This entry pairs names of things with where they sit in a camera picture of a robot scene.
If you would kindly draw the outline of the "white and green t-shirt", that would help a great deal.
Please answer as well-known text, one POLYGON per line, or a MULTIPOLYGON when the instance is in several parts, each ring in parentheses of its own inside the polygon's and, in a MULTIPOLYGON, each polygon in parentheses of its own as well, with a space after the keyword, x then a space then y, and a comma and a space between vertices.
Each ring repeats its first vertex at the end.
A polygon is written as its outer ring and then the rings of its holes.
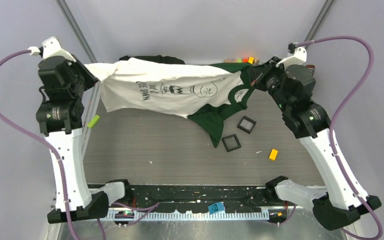
POLYGON ((164 64, 137 58, 90 63, 107 112, 140 109, 188 119, 217 147, 224 122, 247 109, 253 93, 249 63, 164 64))

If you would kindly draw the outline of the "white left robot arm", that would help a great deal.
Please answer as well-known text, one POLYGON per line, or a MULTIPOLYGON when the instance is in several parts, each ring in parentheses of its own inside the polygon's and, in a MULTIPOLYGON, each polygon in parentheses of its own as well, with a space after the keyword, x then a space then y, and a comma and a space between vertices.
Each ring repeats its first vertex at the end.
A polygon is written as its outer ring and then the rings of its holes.
POLYGON ((128 207, 133 193, 126 189, 126 180, 110 181, 90 191, 82 147, 82 97, 99 81, 76 58, 51 56, 38 64, 43 102, 36 112, 41 140, 50 144, 56 185, 55 207, 47 214, 50 224, 100 219, 109 207, 118 203, 128 207))

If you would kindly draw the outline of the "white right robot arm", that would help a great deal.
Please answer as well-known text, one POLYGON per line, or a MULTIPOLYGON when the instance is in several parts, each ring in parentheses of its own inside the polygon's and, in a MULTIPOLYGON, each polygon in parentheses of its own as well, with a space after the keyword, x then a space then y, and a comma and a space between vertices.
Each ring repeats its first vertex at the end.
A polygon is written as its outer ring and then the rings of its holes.
POLYGON ((271 205, 282 201, 312 211, 327 230, 337 230, 378 209, 379 197, 369 195, 349 168, 331 129, 325 109, 312 100, 316 81, 303 65, 286 65, 278 57, 249 70, 251 86, 267 92, 281 111, 282 120, 304 146, 315 163, 324 191, 278 176, 265 185, 264 196, 271 205))

